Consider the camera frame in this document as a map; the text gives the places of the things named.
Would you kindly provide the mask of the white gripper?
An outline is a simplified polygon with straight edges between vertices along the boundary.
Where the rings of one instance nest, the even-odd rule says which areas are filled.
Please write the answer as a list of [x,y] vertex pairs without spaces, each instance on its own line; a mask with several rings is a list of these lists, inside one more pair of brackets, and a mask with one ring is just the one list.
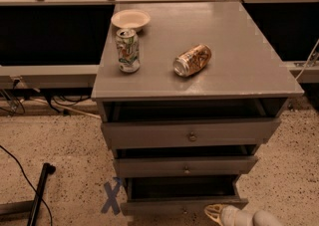
[[209,204],[204,213],[219,226],[253,226],[253,215],[234,206]]

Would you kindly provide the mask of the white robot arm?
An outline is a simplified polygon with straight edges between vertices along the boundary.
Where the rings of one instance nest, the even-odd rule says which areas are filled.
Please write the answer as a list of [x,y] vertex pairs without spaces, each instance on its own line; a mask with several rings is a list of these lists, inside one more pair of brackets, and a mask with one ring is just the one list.
[[232,205],[212,204],[204,208],[204,213],[219,226],[283,226],[264,210],[251,214]]

